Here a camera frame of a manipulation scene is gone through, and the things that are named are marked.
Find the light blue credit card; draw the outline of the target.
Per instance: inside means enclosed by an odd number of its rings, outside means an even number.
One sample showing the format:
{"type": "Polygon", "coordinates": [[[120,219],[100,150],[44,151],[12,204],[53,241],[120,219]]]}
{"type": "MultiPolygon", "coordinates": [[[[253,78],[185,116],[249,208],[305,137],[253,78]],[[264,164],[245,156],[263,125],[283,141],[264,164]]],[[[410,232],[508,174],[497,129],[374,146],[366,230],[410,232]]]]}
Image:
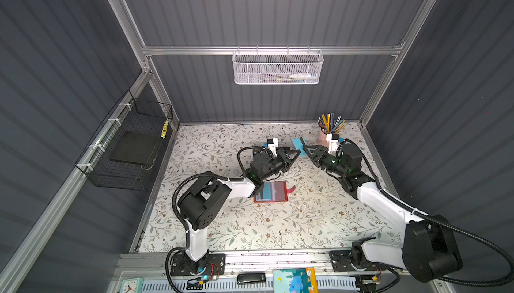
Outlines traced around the light blue credit card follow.
{"type": "Polygon", "coordinates": [[[261,192],[255,197],[259,202],[269,202],[273,200],[273,186],[271,183],[265,183],[261,192]]]}
{"type": "Polygon", "coordinates": [[[304,143],[305,143],[305,141],[304,141],[304,139],[302,137],[293,139],[294,148],[296,150],[301,151],[300,157],[304,157],[304,156],[307,155],[306,152],[303,149],[304,143]]]}

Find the red card holder wallet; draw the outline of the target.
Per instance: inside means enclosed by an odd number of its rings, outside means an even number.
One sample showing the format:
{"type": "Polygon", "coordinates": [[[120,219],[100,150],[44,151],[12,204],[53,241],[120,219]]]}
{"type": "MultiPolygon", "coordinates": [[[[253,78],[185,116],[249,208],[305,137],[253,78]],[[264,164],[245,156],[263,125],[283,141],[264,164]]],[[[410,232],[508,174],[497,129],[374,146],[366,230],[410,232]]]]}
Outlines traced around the red card holder wallet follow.
{"type": "Polygon", "coordinates": [[[272,186],[273,186],[273,200],[269,201],[269,202],[259,202],[259,201],[255,200],[255,197],[256,197],[255,196],[254,197],[254,203],[283,203],[283,202],[288,202],[289,195],[292,194],[296,190],[295,186],[289,187],[288,183],[286,181],[271,181],[271,182],[266,182],[266,183],[271,183],[272,186]]]}

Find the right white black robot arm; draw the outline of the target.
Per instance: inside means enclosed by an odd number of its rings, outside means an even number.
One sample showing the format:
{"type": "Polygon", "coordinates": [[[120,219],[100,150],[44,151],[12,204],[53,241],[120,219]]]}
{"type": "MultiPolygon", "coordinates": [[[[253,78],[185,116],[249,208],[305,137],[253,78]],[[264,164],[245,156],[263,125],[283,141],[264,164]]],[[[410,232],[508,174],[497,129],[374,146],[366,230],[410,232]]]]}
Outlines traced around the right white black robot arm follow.
{"type": "Polygon", "coordinates": [[[347,261],[355,270],[382,264],[409,271],[419,282],[456,272],[463,267],[452,231],[443,227],[445,219],[410,207],[380,186],[376,174],[365,174],[361,164],[367,159],[351,140],[343,142],[335,155],[322,145],[303,144],[302,149],[313,164],[341,184],[354,199],[381,214],[399,232],[398,243],[381,241],[371,235],[352,243],[347,261]]]}

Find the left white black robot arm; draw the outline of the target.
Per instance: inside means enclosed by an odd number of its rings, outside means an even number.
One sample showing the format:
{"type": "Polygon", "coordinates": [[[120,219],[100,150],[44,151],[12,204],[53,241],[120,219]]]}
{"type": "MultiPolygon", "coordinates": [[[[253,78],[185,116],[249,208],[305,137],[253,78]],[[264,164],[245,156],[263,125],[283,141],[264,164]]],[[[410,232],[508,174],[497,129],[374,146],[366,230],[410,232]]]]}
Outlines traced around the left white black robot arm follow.
{"type": "Polygon", "coordinates": [[[258,195],[267,179],[289,171],[300,154],[300,150],[289,147],[279,147],[275,153],[264,147],[245,147],[236,154],[241,177],[206,171],[181,182],[173,193],[172,209],[186,231],[185,255],[189,260],[206,259],[207,227],[227,200],[258,195]]]}

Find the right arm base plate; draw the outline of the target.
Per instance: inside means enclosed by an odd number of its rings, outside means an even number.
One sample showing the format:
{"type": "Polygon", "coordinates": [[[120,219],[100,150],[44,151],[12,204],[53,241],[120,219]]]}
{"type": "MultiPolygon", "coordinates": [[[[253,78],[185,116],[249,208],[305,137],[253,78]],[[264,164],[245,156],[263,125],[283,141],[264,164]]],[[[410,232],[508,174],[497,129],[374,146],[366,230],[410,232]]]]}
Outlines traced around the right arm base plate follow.
{"type": "Polygon", "coordinates": [[[362,253],[354,252],[353,249],[332,250],[329,252],[329,259],[335,272],[385,270],[381,264],[368,261],[362,253]]]}

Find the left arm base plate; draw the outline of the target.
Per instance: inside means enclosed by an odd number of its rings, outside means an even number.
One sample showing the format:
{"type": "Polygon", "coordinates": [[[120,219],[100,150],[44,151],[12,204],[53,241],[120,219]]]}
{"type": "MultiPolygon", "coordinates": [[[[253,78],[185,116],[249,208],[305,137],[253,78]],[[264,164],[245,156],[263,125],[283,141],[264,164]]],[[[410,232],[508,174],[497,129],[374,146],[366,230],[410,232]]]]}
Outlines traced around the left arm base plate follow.
{"type": "Polygon", "coordinates": [[[169,262],[171,276],[220,276],[225,272],[226,254],[210,254],[194,262],[186,253],[172,255],[169,262]]]}

